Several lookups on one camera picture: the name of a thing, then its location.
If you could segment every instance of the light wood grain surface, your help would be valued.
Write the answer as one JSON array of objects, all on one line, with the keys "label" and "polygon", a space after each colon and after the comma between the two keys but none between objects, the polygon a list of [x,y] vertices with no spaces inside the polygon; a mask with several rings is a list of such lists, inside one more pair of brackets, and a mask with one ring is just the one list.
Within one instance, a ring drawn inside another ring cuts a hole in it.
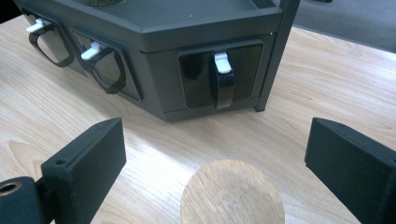
[{"label": "light wood grain surface", "polygon": [[396,149],[396,55],[293,28],[266,110],[163,122],[28,43],[23,17],[0,25],[0,180],[40,164],[104,119],[122,117],[127,163],[92,223],[180,223],[184,188],[212,161],[254,165],[286,223],[358,223],[305,167],[311,119],[333,119]]},{"label": "light wood grain surface", "polygon": [[283,224],[282,199],[272,181],[244,161],[213,161],[192,176],[181,199],[183,224]]}]

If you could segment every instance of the round wooden disc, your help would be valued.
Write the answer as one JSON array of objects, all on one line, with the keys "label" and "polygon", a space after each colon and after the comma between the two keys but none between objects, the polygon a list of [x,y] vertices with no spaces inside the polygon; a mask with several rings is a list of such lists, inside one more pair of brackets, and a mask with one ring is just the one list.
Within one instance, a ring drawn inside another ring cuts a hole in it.
[{"label": "round wooden disc", "polygon": [[189,181],[181,220],[191,223],[285,223],[282,199],[260,170],[242,161],[215,161]]}]

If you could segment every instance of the black loop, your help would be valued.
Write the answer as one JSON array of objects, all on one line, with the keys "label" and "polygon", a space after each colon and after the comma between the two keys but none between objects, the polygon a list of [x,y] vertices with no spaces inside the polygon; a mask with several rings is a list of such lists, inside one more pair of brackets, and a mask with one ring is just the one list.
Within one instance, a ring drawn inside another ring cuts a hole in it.
[{"label": "black loop", "polygon": [[[120,75],[117,81],[115,81],[111,85],[108,85],[100,78],[100,76],[97,73],[94,72],[95,69],[94,67],[100,60],[102,60],[104,57],[106,57],[108,54],[112,52],[114,52],[114,60],[117,63],[117,67],[120,69]],[[105,90],[107,94],[116,94],[126,86],[125,69],[122,63],[121,56],[113,49],[109,49],[109,48],[104,49],[98,55],[96,55],[91,60],[89,60],[89,72],[92,74],[96,82]]]},{"label": "black loop", "polygon": [[[38,38],[45,34],[48,31],[56,31],[58,32],[59,36],[61,37],[62,41],[64,42],[64,48],[67,50],[68,56],[67,58],[65,58],[64,60],[56,63],[54,62],[39,46],[38,46]],[[69,65],[70,63],[72,63],[74,61],[74,54],[70,48],[70,46],[67,44],[67,40],[64,38],[64,36],[59,32],[59,28],[51,23],[47,26],[44,26],[43,28],[30,33],[29,34],[29,42],[33,45],[33,47],[39,52],[41,53],[44,57],[46,57],[50,62],[54,63],[55,65],[59,66],[59,67],[66,67],[67,65]]]},{"label": "black loop", "polygon": [[215,108],[226,108],[233,102],[235,79],[233,70],[227,74],[218,71],[212,56],[209,62],[210,94]]}]

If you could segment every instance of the wooden table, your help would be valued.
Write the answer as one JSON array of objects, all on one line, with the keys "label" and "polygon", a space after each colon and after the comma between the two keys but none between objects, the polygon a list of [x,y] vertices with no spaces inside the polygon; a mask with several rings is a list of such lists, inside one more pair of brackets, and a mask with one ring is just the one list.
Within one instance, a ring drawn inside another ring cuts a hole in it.
[{"label": "wooden table", "polygon": [[396,149],[396,55],[293,28],[266,110],[163,122],[28,42],[23,17],[0,25],[0,180],[40,164],[94,123],[122,117],[127,163],[92,223],[180,223],[203,165],[247,161],[277,186],[286,223],[357,223],[305,167],[311,119],[333,119]]}]

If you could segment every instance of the white lever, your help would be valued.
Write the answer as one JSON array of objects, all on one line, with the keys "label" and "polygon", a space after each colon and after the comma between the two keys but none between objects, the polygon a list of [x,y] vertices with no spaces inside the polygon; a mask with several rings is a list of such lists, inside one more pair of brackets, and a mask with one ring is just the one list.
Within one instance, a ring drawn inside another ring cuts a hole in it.
[{"label": "white lever", "polygon": [[42,19],[37,19],[37,20],[35,20],[35,24],[34,25],[29,26],[28,28],[26,28],[26,31],[29,32],[29,33],[33,33],[33,32],[38,31],[39,29],[44,28],[44,26],[46,26],[48,24],[50,24],[49,21],[44,21]]},{"label": "white lever", "polygon": [[97,42],[92,42],[91,43],[91,48],[87,49],[85,52],[81,54],[81,59],[82,60],[90,60],[94,56],[96,56],[98,53],[100,53],[100,44]]},{"label": "white lever", "polygon": [[228,56],[226,52],[215,54],[215,64],[218,71],[222,74],[227,74],[233,71],[228,62]]}]

